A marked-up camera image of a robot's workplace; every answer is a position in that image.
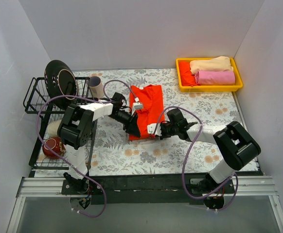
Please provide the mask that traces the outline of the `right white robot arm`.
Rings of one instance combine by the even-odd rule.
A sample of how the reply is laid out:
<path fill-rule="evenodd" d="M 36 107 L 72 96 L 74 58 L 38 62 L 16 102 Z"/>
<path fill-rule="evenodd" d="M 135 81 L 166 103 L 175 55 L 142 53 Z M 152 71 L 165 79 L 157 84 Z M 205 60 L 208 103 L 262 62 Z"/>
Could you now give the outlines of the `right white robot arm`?
<path fill-rule="evenodd" d="M 219 148 L 223 159 L 194 185 L 198 191 L 219 192 L 233 173 L 261 153 L 259 144 L 238 121 L 220 126 L 205 125 L 200 119 L 188 122 L 181 111 L 180 108 L 170 108 L 167 112 L 168 121 L 157 122 L 152 134 L 160 139 L 176 135 L 181 140 L 191 142 L 190 148 L 197 141 Z"/>

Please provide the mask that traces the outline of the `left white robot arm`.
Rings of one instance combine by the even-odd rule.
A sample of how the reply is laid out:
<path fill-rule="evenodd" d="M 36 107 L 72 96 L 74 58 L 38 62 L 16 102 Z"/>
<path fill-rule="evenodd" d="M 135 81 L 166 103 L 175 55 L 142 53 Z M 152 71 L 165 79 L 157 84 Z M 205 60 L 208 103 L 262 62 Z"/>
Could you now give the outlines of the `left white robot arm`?
<path fill-rule="evenodd" d="M 116 92 L 111 101 L 99 100 L 85 105 L 71 104 L 61 119 L 57 135 L 69 150 L 67 155 L 69 170 L 64 173 L 64 178 L 78 194 L 84 194 L 89 190 L 89 182 L 84 177 L 88 175 L 85 145 L 92 136 L 97 119 L 110 117 L 122 123 L 127 134 L 141 136 L 137 114 L 123 110 L 123 103 L 125 97 Z"/>

